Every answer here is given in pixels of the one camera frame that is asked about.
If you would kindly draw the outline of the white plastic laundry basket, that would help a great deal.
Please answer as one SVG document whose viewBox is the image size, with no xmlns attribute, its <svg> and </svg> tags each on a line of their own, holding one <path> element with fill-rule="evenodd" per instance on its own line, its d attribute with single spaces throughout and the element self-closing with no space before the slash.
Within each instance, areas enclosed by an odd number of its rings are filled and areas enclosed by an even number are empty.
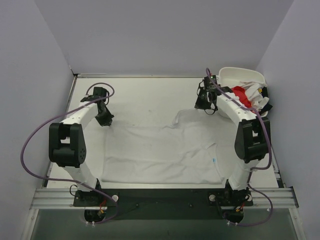
<svg viewBox="0 0 320 240">
<path fill-rule="evenodd" d="M 258 81 L 259 83 L 266 83 L 265 77 L 261 73 L 239 67 L 223 67 L 219 70 L 217 77 L 218 84 L 220 84 L 222 87 L 229 87 L 231 90 L 232 87 L 239 82 L 249 82 L 254 80 Z"/>
</svg>

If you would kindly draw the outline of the white t shirt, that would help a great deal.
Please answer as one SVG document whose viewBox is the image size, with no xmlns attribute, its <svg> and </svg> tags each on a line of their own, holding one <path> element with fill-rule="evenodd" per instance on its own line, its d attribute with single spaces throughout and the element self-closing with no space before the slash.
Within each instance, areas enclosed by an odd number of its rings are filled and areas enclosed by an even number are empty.
<svg viewBox="0 0 320 240">
<path fill-rule="evenodd" d="M 169 125 L 114 124 L 106 131 L 101 179 L 129 184 L 222 184 L 217 127 L 197 110 L 179 111 Z"/>
</svg>

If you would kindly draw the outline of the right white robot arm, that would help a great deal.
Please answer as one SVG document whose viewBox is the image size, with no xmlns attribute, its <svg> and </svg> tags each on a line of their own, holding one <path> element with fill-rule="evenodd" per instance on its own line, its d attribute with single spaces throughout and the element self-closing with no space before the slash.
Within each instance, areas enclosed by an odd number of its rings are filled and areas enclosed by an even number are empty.
<svg viewBox="0 0 320 240">
<path fill-rule="evenodd" d="M 246 107 L 231 88 L 220 86 L 215 75 L 199 83 L 194 108 L 222 111 L 237 127 L 234 150 L 240 161 L 227 182 L 234 191 L 246 189 L 252 171 L 266 170 L 272 163 L 270 121 Z"/>
</svg>

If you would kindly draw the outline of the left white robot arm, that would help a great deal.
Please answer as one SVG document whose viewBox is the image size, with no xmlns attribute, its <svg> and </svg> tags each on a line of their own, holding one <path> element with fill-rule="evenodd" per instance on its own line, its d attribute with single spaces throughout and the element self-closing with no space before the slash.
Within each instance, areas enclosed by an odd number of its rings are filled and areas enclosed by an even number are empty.
<svg viewBox="0 0 320 240">
<path fill-rule="evenodd" d="M 76 183 L 78 190 L 86 192 L 84 199 L 92 206 L 101 203 L 103 194 L 99 190 L 99 180 L 91 173 L 85 163 L 87 147 L 84 130 L 92 120 L 101 127 L 112 125 L 114 115 L 107 108 L 109 98 L 115 89 L 108 91 L 97 83 L 90 86 L 93 90 L 80 100 L 78 107 L 67 113 L 67 117 L 59 123 L 49 126 L 48 156 L 52 163 L 63 168 L 71 176 L 70 182 Z"/>
</svg>

